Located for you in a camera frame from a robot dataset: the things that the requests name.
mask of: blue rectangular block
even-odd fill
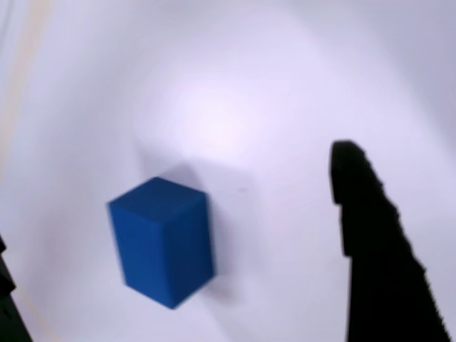
[[[214,276],[205,193],[156,177],[108,209],[129,287],[175,309]]]

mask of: block side face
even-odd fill
[[[125,283],[165,306],[173,306],[161,227],[114,204],[109,209]]]
[[[155,177],[115,199],[113,204],[154,222],[164,222],[201,194],[189,187]]]
[[[207,200],[200,195],[165,227],[165,258],[178,304],[214,276]]]

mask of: white surface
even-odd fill
[[[55,2],[0,222],[20,291],[62,341],[342,341],[348,261],[327,173],[338,138],[367,150],[456,334],[448,104],[379,34],[406,11],[318,4]],[[163,174],[211,195],[221,272],[177,311],[123,286],[105,212]],[[35,341],[50,341],[17,300]]]

